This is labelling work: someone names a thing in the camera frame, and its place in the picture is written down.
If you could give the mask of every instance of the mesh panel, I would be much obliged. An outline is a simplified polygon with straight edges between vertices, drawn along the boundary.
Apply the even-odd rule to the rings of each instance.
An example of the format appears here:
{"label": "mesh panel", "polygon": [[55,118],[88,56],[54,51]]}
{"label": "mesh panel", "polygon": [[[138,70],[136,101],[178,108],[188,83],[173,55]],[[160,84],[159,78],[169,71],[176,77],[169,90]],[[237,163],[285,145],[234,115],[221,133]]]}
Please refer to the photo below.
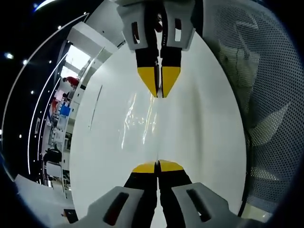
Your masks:
{"label": "mesh panel", "polygon": [[304,151],[302,63],[274,14],[249,0],[204,0],[203,38],[232,84],[251,136],[247,201],[272,213]]}

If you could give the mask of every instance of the white wall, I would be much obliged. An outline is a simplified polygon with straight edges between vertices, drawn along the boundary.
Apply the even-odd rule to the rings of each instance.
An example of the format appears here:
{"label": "white wall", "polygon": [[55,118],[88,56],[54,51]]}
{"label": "white wall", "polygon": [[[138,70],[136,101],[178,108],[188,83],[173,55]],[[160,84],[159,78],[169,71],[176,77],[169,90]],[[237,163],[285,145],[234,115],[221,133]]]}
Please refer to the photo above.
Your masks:
{"label": "white wall", "polygon": [[15,183],[25,204],[45,226],[68,223],[61,214],[64,209],[74,209],[74,205],[72,200],[65,198],[63,192],[37,184],[21,175],[16,177]]}
{"label": "white wall", "polygon": [[88,18],[86,24],[118,46],[124,41],[122,34],[124,25],[116,8],[117,4],[104,0]]}

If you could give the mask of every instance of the perforated metal panel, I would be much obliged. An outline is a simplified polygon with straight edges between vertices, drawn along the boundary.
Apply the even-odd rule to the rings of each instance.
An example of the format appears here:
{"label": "perforated metal panel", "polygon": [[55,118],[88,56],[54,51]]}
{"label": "perforated metal panel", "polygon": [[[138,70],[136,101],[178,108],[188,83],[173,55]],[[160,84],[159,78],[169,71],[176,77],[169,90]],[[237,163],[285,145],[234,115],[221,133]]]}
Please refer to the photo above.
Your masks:
{"label": "perforated metal panel", "polygon": [[304,151],[304,70],[288,33],[250,0],[204,0],[203,38],[221,63],[251,136],[248,203],[273,212]]}

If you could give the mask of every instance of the white curved surface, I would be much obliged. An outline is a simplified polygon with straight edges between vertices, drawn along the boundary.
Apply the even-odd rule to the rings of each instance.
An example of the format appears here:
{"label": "white curved surface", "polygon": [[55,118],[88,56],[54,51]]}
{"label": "white curved surface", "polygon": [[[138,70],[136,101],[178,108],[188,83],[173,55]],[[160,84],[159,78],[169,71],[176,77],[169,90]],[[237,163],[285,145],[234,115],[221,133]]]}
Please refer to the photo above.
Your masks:
{"label": "white curved surface", "polygon": [[[126,45],[92,76],[71,145],[78,217],[110,189],[123,186],[138,164],[157,159],[178,162],[192,182],[205,184],[238,213],[246,174],[241,117],[222,68],[197,34],[182,53],[181,74],[165,99],[151,96]],[[158,203],[152,227],[165,224]]]}

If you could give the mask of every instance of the red shirt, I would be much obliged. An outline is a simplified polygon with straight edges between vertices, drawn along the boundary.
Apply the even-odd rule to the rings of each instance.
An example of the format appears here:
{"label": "red shirt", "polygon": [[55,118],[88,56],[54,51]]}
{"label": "red shirt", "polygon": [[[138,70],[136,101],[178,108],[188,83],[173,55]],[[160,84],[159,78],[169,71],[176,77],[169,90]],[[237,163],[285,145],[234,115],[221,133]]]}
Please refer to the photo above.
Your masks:
{"label": "red shirt", "polygon": [[77,87],[79,84],[79,81],[77,80],[77,78],[74,77],[66,77],[67,81],[72,85]]}

